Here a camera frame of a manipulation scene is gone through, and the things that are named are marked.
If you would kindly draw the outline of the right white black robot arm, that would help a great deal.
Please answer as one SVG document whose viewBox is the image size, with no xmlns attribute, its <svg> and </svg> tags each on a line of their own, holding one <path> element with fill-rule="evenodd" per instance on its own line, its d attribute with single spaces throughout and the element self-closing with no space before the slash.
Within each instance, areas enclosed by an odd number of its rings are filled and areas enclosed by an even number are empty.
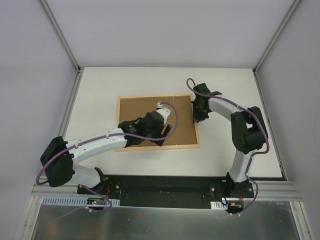
<svg viewBox="0 0 320 240">
<path fill-rule="evenodd" d="M 236 148 L 231 169 L 226 174 L 223 193 L 238 197 L 251 188 L 248 180 L 255 155 L 266 154 L 270 150 L 269 137 L 259 107 L 242 107 L 223 97 L 219 91 L 211 92 L 205 83 L 192 88 L 195 99 L 192 101 L 193 121 L 203 122 L 209 113 L 217 113 L 231 124 L 231 138 Z"/>
</svg>

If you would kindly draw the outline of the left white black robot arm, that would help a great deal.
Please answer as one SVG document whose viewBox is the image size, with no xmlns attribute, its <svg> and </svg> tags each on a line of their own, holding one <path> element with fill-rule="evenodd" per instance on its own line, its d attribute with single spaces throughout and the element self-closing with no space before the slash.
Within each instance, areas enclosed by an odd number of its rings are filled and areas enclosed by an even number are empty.
<svg viewBox="0 0 320 240">
<path fill-rule="evenodd" d="M 80 163 L 96 155 L 117 149 L 138 146 L 150 141 L 162 146 L 172 126 L 167 124 L 171 111 L 158 108 L 144 117 L 124 121 L 106 133 L 87 139 L 66 141 L 61 136 L 51 140 L 40 157 L 45 183 L 56 188 L 67 183 L 78 185 L 79 194 L 105 195 L 108 181 L 99 167 L 88 168 Z"/>
</svg>

